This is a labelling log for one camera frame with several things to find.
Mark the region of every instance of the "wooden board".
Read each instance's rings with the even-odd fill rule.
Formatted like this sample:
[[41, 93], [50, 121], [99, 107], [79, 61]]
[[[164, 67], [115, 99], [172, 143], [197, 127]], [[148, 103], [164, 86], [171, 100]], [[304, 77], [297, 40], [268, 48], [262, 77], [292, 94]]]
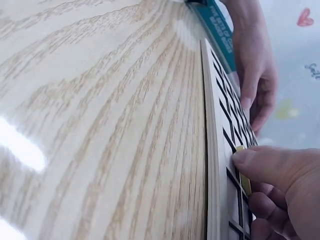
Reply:
[[208, 238], [250, 239], [252, 214], [239, 171], [236, 147], [257, 145], [239, 98], [208, 40], [202, 42], [208, 147]]
[[183, 0], [0, 0], [1, 240], [204, 238], [202, 36]]

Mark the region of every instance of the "small wooden block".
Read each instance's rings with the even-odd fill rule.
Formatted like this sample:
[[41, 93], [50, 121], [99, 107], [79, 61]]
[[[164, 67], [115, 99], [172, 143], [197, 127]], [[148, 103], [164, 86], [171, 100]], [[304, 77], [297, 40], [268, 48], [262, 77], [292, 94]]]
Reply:
[[[245, 146], [243, 146], [243, 145], [236, 147], [237, 152], [244, 150], [244, 149], [245, 149]], [[241, 177], [241, 185], [245, 191], [245, 194], [247, 196], [250, 196], [252, 193], [250, 180], [246, 176], [242, 175], [241, 173], [240, 173], [240, 177]]]

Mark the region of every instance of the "glossy wooden surface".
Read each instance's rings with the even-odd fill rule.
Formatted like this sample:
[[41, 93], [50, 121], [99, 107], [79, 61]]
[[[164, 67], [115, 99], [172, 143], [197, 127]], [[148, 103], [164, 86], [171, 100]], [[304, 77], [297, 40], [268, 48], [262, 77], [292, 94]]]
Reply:
[[0, 235], [204, 237], [199, 29], [177, 0], [0, 1]]

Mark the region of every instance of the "fingernail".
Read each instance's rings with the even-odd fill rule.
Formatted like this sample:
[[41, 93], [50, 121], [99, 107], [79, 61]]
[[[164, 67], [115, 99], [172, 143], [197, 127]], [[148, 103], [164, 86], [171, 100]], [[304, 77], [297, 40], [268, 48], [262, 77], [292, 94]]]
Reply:
[[250, 149], [237, 151], [235, 154], [233, 154], [232, 160], [235, 164], [244, 164], [245, 162], [250, 162], [255, 154], [256, 151]]
[[241, 105], [244, 109], [248, 110], [251, 107], [251, 99], [248, 97], [244, 97], [241, 99]]

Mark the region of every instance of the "patterned tablecloth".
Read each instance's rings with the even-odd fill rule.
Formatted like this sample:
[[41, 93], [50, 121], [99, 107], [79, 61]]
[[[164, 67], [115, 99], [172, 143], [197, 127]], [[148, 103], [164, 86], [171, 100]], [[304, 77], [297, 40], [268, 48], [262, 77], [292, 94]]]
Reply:
[[[279, 71], [273, 115], [260, 145], [320, 147], [320, 2], [260, 0]], [[225, 6], [217, 1], [231, 30]]]

